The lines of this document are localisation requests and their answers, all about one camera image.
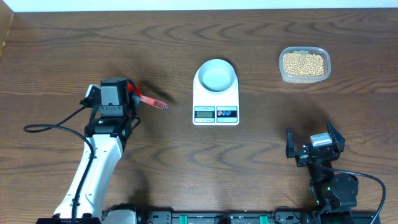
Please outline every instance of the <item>wood grain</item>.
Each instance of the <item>wood grain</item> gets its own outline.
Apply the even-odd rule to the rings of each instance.
[[[112,176],[105,208],[134,202],[175,210],[273,210],[314,206],[308,172],[285,158],[285,127],[298,142],[331,119],[347,147],[336,168],[383,180],[383,223],[398,212],[398,9],[17,14],[0,62],[0,222],[49,217],[69,188],[82,142],[61,131],[26,134],[77,109],[89,84],[122,76],[174,99],[142,105]],[[331,55],[325,82],[293,85],[278,57],[310,45]],[[196,127],[192,80],[211,58],[239,78],[241,123]],[[67,126],[83,130],[89,111]],[[375,210],[381,188],[359,179],[358,210]]]
[[[2,49],[6,45],[7,36],[12,23],[14,13],[8,8],[6,3],[0,0],[0,58]]]

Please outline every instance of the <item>black cable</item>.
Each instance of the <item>black cable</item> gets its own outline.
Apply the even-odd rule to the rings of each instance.
[[[326,204],[323,208],[321,208],[321,210],[318,212],[318,215],[315,217],[315,220],[319,220],[319,218],[321,217],[322,213],[328,209],[328,205]]]
[[[322,169],[330,171],[330,172],[341,172],[341,173],[344,173],[344,174],[357,175],[357,176],[360,176],[360,177],[367,177],[369,179],[377,181],[381,185],[381,188],[382,188],[382,197],[381,197],[381,201],[380,201],[379,207],[377,208],[376,213],[374,214],[374,216],[373,216],[373,218],[372,218],[372,220],[371,220],[371,222],[369,224],[373,224],[374,223],[374,221],[377,219],[377,217],[379,216],[379,214],[381,212],[381,208],[384,205],[384,201],[386,200],[386,186],[384,185],[383,181],[381,181],[377,177],[373,177],[372,175],[369,175],[369,174],[362,174],[362,173],[359,173],[359,172],[353,172],[353,171],[348,171],[348,170],[339,170],[339,169],[324,167],[324,166],[316,164],[316,163],[313,163],[313,164],[316,165],[319,168],[322,168]]]
[[[134,124],[134,126],[131,128],[131,130],[134,130],[134,128],[136,128],[139,124],[141,124],[141,119],[138,116],[136,116],[136,118],[138,121]]]
[[[85,108],[86,108],[85,106],[81,107],[80,109],[76,110],[76,111],[73,112],[71,115],[69,115],[67,118],[65,118],[63,121],[61,121],[61,122],[59,122],[59,123],[57,123],[57,124],[55,124],[55,125],[61,125],[61,124],[65,123],[65,122],[67,122],[70,118],[72,118],[72,117],[75,116],[77,113],[79,113],[79,112],[81,112],[82,110],[84,110]],[[50,129],[52,129],[52,128],[42,128],[42,129],[37,129],[37,130],[26,130],[26,129],[24,128],[24,131],[26,131],[26,132],[28,132],[28,133],[39,133],[39,132],[47,131],[47,130],[50,130]]]
[[[280,208],[287,208],[287,209],[290,209],[288,206],[279,206],[279,207],[277,207],[277,208],[272,212],[271,218],[275,221],[275,223],[278,223],[278,224],[281,224],[281,223],[278,222],[278,221],[276,220],[276,218],[274,217],[274,214],[275,214],[275,212],[276,212],[277,210],[279,210]],[[294,217],[295,217],[296,219],[299,220],[298,223],[294,223],[294,224],[299,224],[299,223],[301,223],[301,218],[299,218],[299,217],[296,215],[296,213],[294,213],[294,212],[292,212],[292,213],[293,213]]]
[[[80,197],[80,191],[81,191],[81,188],[83,187],[83,184],[85,182],[86,176],[87,176],[88,171],[90,169],[91,163],[93,162],[93,159],[94,159],[94,156],[95,156],[94,147],[93,147],[93,145],[91,145],[91,143],[83,135],[81,135],[77,131],[74,131],[74,130],[72,130],[70,128],[66,128],[66,127],[63,127],[63,126],[59,126],[58,124],[30,124],[30,125],[27,125],[27,126],[24,127],[24,131],[25,132],[37,133],[37,132],[39,132],[39,130],[36,130],[36,132],[35,132],[33,130],[29,130],[29,128],[44,128],[44,129],[40,129],[40,130],[45,130],[45,129],[49,130],[49,129],[52,129],[52,128],[56,128],[56,129],[61,129],[61,130],[64,130],[64,131],[68,131],[69,133],[72,133],[72,134],[78,136],[79,138],[81,138],[88,145],[88,147],[90,148],[91,154],[90,154],[86,169],[85,169],[85,171],[84,171],[84,173],[83,173],[83,175],[81,177],[81,180],[79,182],[79,185],[78,185],[78,187],[76,189],[75,198],[72,200],[72,224],[74,224],[75,220],[76,220],[76,210],[77,210],[78,201],[79,201],[79,197]]]

